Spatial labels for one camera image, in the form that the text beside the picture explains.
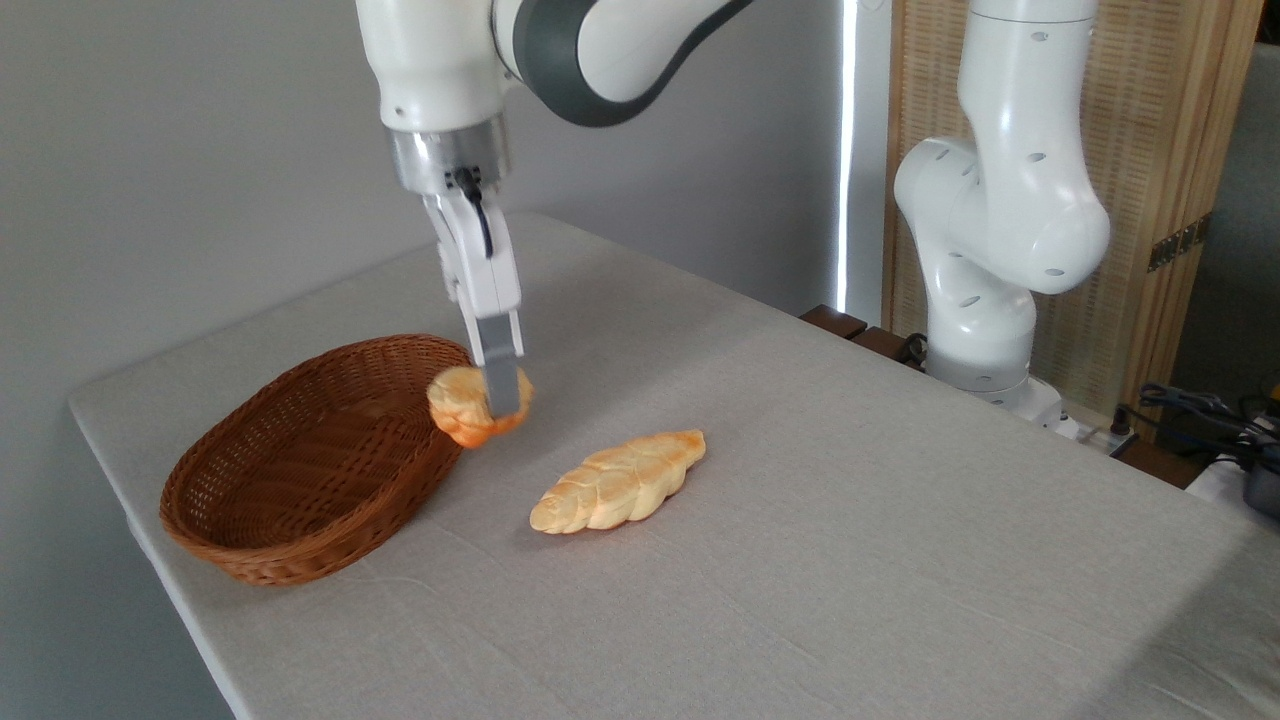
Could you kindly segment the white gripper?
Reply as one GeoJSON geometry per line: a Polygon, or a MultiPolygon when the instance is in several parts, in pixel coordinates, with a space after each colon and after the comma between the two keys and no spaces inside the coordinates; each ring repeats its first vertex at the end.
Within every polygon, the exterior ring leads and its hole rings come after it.
{"type": "Polygon", "coordinates": [[[484,195],[479,206],[462,193],[422,199],[435,228],[451,297],[458,302],[475,364],[483,372],[493,419],[521,409],[518,363],[524,338],[521,288],[509,228],[499,204],[484,195]],[[476,314],[500,314],[480,318],[476,314]]]}

